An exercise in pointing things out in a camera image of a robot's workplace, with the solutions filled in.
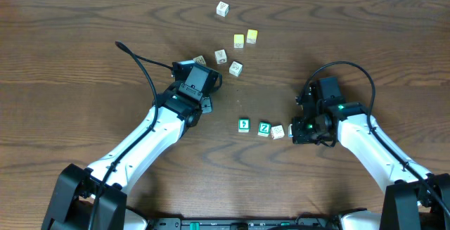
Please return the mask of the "white block blue side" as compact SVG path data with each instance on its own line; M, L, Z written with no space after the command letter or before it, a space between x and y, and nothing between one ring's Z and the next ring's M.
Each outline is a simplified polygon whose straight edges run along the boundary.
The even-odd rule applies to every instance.
M293 126L292 126L293 124L289 124L288 125L288 136L290 137L290 138L292 138L293 137Z

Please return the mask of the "white block red side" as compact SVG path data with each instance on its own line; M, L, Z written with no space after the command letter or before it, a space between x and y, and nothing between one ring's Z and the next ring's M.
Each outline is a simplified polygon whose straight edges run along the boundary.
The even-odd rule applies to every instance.
M284 128L282 125L273 126L271 128L272 139L280 139L285 136Z

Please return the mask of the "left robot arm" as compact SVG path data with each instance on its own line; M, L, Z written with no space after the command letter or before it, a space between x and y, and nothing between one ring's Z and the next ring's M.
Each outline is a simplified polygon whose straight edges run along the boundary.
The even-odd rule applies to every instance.
M174 63L174 82L155 97L142 123L118 146L86 168L68 165L58 176L43 229L146 229L127 208L127 196L156 158L203 113L222 75L192 60Z

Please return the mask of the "green Z block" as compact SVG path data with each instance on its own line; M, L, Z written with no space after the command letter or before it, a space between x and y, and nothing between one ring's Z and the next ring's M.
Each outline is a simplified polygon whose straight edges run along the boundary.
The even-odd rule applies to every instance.
M260 122L258 126L258 136L268 137L271 132L271 124L268 122Z

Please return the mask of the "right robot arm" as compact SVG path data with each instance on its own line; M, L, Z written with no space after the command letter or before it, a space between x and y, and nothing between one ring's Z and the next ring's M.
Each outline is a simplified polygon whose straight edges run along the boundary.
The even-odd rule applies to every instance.
M384 194L382 212L340 213L339 229L448 229L449 175L419 165L379 127L368 108L348 102L334 77L310 83L297 96L292 141L349 150Z

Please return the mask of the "green lightning block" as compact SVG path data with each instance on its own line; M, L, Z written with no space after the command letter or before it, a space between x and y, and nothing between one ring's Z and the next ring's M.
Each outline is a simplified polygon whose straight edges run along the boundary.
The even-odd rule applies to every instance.
M240 133L248 133L250 131L250 120L249 119L239 119L238 120L238 131Z

